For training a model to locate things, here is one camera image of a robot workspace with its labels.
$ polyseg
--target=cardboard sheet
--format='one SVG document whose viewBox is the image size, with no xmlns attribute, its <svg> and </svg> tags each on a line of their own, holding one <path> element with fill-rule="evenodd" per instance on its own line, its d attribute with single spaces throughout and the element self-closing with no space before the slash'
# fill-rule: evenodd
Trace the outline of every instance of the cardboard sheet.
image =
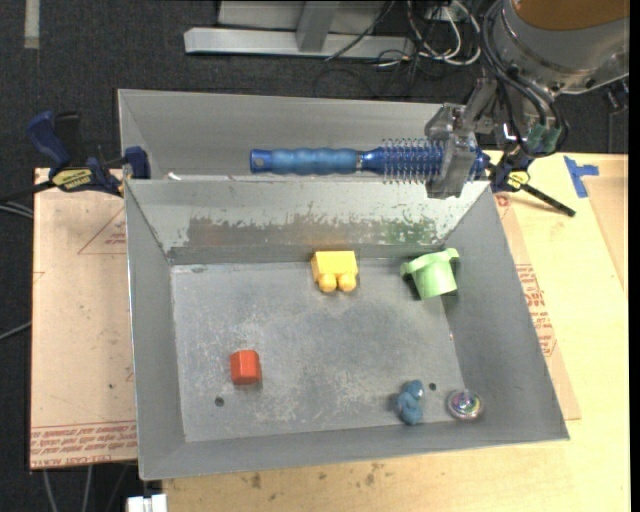
<svg viewBox="0 0 640 512">
<path fill-rule="evenodd" d="M 629 162 L 621 155 L 582 155 L 580 160 L 598 166 L 598 176 L 585 176 L 582 182 L 587 189 L 593 212 L 609 254 L 613 260 L 620 283 L 629 295 Z"/>
<path fill-rule="evenodd" d="M 547 361 L 556 395 L 565 420 L 580 419 L 580 407 L 571 387 L 569 374 L 564 365 L 558 340 L 553 330 L 553 318 L 544 300 L 544 290 L 540 288 L 527 248 L 525 245 L 515 209 L 509 194 L 496 194 L 496 206 L 509 241 L 509 248 L 516 264 L 516 270 L 527 299 L 531 319 L 538 333 L 542 353 Z"/>
<path fill-rule="evenodd" d="M 124 203 L 35 197 L 31 468 L 137 457 Z"/>
</svg>

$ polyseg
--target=brush bristles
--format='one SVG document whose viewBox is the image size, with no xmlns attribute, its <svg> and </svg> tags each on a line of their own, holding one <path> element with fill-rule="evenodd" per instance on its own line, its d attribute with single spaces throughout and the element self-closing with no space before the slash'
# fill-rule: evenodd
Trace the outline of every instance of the brush bristles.
<svg viewBox="0 0 640 512">
<path fill-rule="evenodd" d="M 384 182 L 430 183 L 442 172 L 445 142 L 421 139 L 383 140 Z"/>
</svg>

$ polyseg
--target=yellow lego block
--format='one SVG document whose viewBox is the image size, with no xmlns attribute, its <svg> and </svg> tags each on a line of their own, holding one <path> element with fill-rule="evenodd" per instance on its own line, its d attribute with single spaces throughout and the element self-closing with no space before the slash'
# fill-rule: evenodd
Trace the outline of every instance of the yellow lego block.
<svg viewBox="0 0 640 512">
<path fill-rule="evenodd" d="M 311 258 L 313 280 L 325 293 L 340 288 L 350 292 L 356 287 L 358 264 L 353 251 L 318 251 Z"/>
</svg>

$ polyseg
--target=green toy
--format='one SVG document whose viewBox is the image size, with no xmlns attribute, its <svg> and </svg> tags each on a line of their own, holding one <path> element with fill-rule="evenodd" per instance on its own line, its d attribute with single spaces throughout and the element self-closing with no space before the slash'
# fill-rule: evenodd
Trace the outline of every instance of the green toy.
<svg viewBox="0 0 640 512">
<path fill-rule="evenodd" d="M 402 277 L 411 275 L 422 300 L 436 297 L 458 288 L 453 277 L 451 260 L 459 257 L 458 251 L 453 248 L 425 254 L 403 263 L 400 266 L 400 274 Z"/>
</svg>

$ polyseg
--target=white object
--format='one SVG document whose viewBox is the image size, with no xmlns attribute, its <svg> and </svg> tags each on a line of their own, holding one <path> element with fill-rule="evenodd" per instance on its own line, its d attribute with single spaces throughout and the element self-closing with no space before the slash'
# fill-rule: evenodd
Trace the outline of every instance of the white object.
<svg viewBox="0 0 640 512">
<path fill-rule="evenodd" d="M 166 494 L 154 494 L 150 498 L 134 496 L 127 499 L 126 512 L 167 512 Z"/>
</svg>

